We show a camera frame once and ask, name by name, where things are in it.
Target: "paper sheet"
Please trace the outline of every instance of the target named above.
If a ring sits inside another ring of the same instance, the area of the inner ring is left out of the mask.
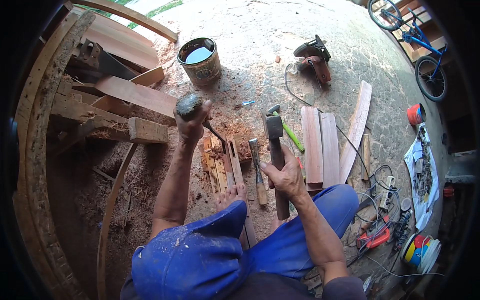
[[[420,128],[425,127],[425,123],[420,124]],[[430,143],[430,137],[428,136],[427,129],[425,128],[425,137],[423,139],[425,142]],[[440,197],[438,192],[438,175],[437,167],[435,165],[435,160],[433,159],[432,150],[430,145],[428,145],[428,152],[430,154],[430,165],[432,167],[432,187],[430,188],[428,201],[425,202],[423,199],[419,199],[418,192],[415,190],[415,182],[418,180],[417,173],[415,172],[415,162],[422,158],[423,154],[421,151],[421,142],[415,137],[410,149],[405,153],[403,159],[407,164],[408,171],[410,172],[410,181],[412,184],[412,201],[413,207],[415,209],[415,227],[418,229],[418,232],[422,231],[430,220],[430,216],[433,211],[433,203],[437,201]]]

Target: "blue bicycle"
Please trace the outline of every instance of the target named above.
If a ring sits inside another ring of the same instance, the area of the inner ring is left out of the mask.
[[[432,47],[416,23],[417,19],[422,23],[423,21],[410,8],[408,10],[413,16],[411,25],[403,20],[400,10],[391,0],[369,0],[367,9],[371,19],[380,28],[388,31],[400,29],[403,42],[419,44],[439,56],[438,61],[428,55],[420,57],[415,65],[415,78],[421,92],[428,99],[435,102],[442,101],[447,92],[447,80],[440,62],[447,46],[445,45],[442,52]],[[409,30],[402,29],[403,25],[407,25]]]

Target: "power strip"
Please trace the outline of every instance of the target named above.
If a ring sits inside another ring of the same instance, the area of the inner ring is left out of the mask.
[[[387,177],[387,187],[390,189],[391,186],[395,185],[395,177],[393,176],[388,176]],[[378,207],[383,208],[385,210],[388,210],[388,204],[387,204],[387,199],[388,199],[388,193],[390,191],[384,189],[384,194],[382,195],[382,200],[380,201],[380,205]]]

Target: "bicycle wheel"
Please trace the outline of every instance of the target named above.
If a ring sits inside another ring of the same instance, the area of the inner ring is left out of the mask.
[[[440,102],[447,93],[447,76],[442,66],[432,76],[438,62],[428,55],[422,56],[415,64],[415,78],[421,92],[431,101]]]
[[[367,4],[367,10],[370,18],[380,28],[388,31],[394,31],[400,28],[399,19],[402,19],[402,16],[400,15],[400,10],[398,7],[396,7],[391,0],[369,0]]]

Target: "paint can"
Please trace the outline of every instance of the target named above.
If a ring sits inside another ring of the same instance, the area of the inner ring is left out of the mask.
[[[440,254],[442,245],[432,236],[412,234],[404,244],[400,257],[407,264],[415,267],[418,273],[428,273]]]
[[[193,39],[183,45],[177,60],[194,85],[211,84],[222,73],[216,43],[206,37]]]
[[[407,108],[408,121],[412,126],[423,123],[427,120],[425,109],[421,103],[417,103],[410,108]]]

